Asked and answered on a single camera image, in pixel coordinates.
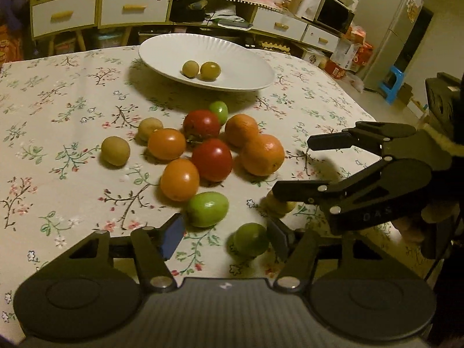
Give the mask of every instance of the orange tomato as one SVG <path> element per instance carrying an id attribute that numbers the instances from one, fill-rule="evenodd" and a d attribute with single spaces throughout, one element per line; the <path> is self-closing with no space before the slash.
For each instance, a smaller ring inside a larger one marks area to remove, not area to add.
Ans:
<path id="1" fill-rule="evenodd" d="M 148 150 L 157 159 L 171 161 L 185 152 L 185 137 L 177 129 L 163 128 L 154 131 L 148 139 Z"/>
<path id="2" fill-rule="evenodd" d="M 173 201 L 187 201 L 200 186 L 200 175 L 195 165 L 185 158 L 169 163 L 159 182 L 161 191 Z"/>

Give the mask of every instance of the small round fruit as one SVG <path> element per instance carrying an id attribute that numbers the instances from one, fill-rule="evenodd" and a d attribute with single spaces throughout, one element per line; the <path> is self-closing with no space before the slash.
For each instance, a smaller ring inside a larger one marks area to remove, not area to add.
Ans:
<path id="1" fill-rule="evenodd" d="M 213 102 L 209 105 L 209 110 L 214 113 L 219 119 L 221 126 L 226 124 L 227 118 L 229 117 L 229 109 L 227 105 L 222 101 Z"/>
<path id="2" fill-rule="evenodd" d="M 271 135 L 250 139 L 240 152 L 240 162 L 250 174 L 267 177 L 284 163 L 285 151 L 280 141 Z"/>
<path id="3" fill-rule="evenodd" d="M 195 110 L 189 112 L 182 124 L 184 135 L 188 140 L 203 141 L 218 137 L 221 124 L 218 117 L 210 110 Z"/>
<path id="4" fill-rule="evenodd" d="M 227 121 L 224 132 L 228 142 L 241 148 L 248 140 L 259 135 L 259 127 L 251 116 L 239 113 Z"/>
<path id="5" fill-rule="evenodd" d="M 101 157 L 113 166 L 124 166 L 131 156 L 129 143 L 118 136 L 104 139 L 101 149 Z"/>
<path id="6" fill-rule="evenodd" d="M 221 67 L 213 61 L 208 61 L 201 66 L 200 74 L 204 81 L 215 81 L 221 74 Z"/>
<path id="7" fill-rule="evenodd" d="M 189 222 L 197 228 L 208 228 L 222 221 L 229 211 L 229 200 L 217 192 L 193 196 L 187 205 Z"/>
<path id="8" fill-rule="evenodd" d="M 192 163 L 200 177 L 210 182 L 222 182 L 233 168 L 232 153 L 219 139 L 208 139 L 198 145 L 192 152 Z"/>
<path id="9" fill-rule="evenodd" d="M 163 129 L 163 123 L 156 118 L 143 119 L 138 128 L 138 136 L 142 141 L 147 142 L 151 134 L 159 129 Z"/>
<path id="10" fill-rule="evenodd" d="M 255 222 L 242 225 L 234 234 L 233 244 L 240 254 L 257 257 L 269 247 L 266 228 Z"/>
<path id="11" fill-rule="evenodd" d="M 177 129 L 163 128 L 154 131 L 148 139 L 148 150 L 157 159 L 171 161 L 185 152 L 185 137 Z"/>
<path id="12" fill-rule="evenodd" d="M 164 169 L 159 187 L 173 201 L 187 201 L 200 186 L 200 175 L 195 165 L 185 158 L 178 158 Z"/>
<path id="13" fill-rule="evenodd" d="M 200 66 L 196 61 L 189 60 L 182 67 L 182 73 L 188 78 L 195 78 L 200 70 Z"/>
<path id="14" fill-rule="evenodd" d="M 294 201 L 280 201 L 277 200 L 272 190 L 270 190 L 264 199 L 266 207 L 275 214 L 279 216 L 285 216 L 287 213 L 293 211 L 296 207 L 296 203 Z"/>

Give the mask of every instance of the orange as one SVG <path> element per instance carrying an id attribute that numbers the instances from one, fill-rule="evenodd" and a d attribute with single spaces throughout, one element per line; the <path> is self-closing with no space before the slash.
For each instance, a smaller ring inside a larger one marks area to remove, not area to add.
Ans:
<path id="1" fill-rule="evenodd" d="M 249 139 L 259 135 L 259 128 L 251 116 L 239 113 L 227 121 L 224 132 L 228 142 L 241 148 Z"/>
<path id="2" fill-rule="evenodd" d="M 259 177 L 275 173 L 284 160 L 284 147 L 271 135 L 257 135 L 248 140 L 240 153 L 240 162 L 245 170 Z"/>

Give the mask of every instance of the green tomato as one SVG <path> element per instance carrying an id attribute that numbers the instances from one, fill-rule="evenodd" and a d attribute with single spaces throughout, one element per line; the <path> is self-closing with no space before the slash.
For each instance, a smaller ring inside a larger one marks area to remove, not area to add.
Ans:
<path id="1" fill-rule="evenodd" d="M 203 192 L 193 196 L 187 205 L 190 224 L 208 228 L 224 219 L 229 211 L 229 200 L 221 193 Z"/>
<path id="2" fill-rule="evenodd" d="M 219 123 L 223 126 L 226 124 L 229 117 L 229 109 L 227 105 L 222 101 L 216 101 L 209 105 L 209 110 L 214 113 L 219 119 Z"/>
<path id="3" fill-rule="evenodd" d="M 234 234 L 233 244 L 242 255 L 257 257 L 264 254 L 269 247 L 266 228 L 255 222 L 242 225 Z"/>

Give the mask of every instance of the refrigerator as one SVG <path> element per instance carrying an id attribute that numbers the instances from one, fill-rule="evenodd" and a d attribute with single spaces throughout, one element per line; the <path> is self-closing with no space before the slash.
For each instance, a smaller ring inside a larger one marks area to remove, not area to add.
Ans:
<path id="1" fill-rule="evenodd" d="M 364 87 L 379 90 L 390 73 L 422 8 L 422 0 L 359 0 L 353 22 L 366 31 L 374 47 L 368 64 L 357 75 Z"/>

